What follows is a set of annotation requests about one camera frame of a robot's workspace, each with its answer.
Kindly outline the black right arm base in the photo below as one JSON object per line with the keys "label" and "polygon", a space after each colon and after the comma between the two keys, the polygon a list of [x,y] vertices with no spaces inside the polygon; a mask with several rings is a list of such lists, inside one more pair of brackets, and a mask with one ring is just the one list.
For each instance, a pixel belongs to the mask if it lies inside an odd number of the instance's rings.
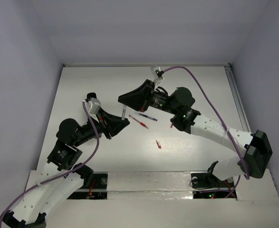
{"label": "black right arm base", "polygon": [[206,172],[191,173],[190,187],[193,190],[194,199],[236,199],[236,191],[233,190],[234,181],[220,180],[213,175],[213,169],[218,161],[211,164]]}

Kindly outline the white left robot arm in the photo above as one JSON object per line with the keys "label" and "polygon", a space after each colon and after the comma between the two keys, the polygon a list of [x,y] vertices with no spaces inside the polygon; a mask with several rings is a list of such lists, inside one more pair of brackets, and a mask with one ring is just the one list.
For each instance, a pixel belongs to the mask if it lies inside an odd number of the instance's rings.
{"label": "white left robot arm", "polygon": [[78,162],[82,151],[78,146],[104,135],[111,139],[130,122],[99,108],[96,119],[88,117],[81,126],[72,118],[63,120],[56,134],[57,141],[35,185],[20,194],[3,211],[0,227],[44,228],[51,213],[75,190],[91,185],[94,171],[85,162]]}

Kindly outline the clear red gel pen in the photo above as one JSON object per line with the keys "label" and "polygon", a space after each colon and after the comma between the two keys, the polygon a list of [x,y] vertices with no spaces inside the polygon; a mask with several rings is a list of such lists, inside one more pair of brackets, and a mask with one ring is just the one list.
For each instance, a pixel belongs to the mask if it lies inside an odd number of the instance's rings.
{"label": "clear red gel pen", "polygon": [[140,124],[142,127],[146,128],[146,129],[149,128],[146,124],[144,124],[143,122],[137,120],[137,119],[136,119],[135,117],[133,117],[132,115],[129,115],[129,117],[130,117],[132,120],[134,120],[135,122],[137,122],[138,124]]}

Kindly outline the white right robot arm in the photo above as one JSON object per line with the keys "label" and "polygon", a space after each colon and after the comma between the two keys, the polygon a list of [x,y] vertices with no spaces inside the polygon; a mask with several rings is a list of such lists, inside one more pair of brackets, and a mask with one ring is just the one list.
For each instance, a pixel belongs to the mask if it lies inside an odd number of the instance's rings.
{"label": "white right robot arm", "polygon": [[273,154],[263,131],[250,133],[229,128],[192,109],[195,99],[185,87],[178,87],[168,95],[156,89],[152,81],[145,80],[139,88],[120,95],[118,102],[139,112],[153,107],[173,114],[170,121],[177,130],[209,139],[235,152],[234,157],[210,166],[206,181],[211,186],[239,175],[261,179]]}

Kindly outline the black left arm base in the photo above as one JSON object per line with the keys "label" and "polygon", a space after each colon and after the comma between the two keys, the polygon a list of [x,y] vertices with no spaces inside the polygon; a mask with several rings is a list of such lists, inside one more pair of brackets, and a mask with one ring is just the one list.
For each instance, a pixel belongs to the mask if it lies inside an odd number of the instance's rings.
{"label": "black left arm base", "polygon": [[106,200],[108,173],[94,173],[88,186],[82,186],[72,193],[68,200]]}

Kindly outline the white pen red cap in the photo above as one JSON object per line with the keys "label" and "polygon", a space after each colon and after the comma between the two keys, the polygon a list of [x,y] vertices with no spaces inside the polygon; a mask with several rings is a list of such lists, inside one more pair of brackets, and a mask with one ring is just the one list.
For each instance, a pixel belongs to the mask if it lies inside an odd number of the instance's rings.
{"label": "white pen red cap", "polygon": [[123,105],[121,120],[124,120],[124,119],[125,119],[125,113],[126,113],[126,105]]}

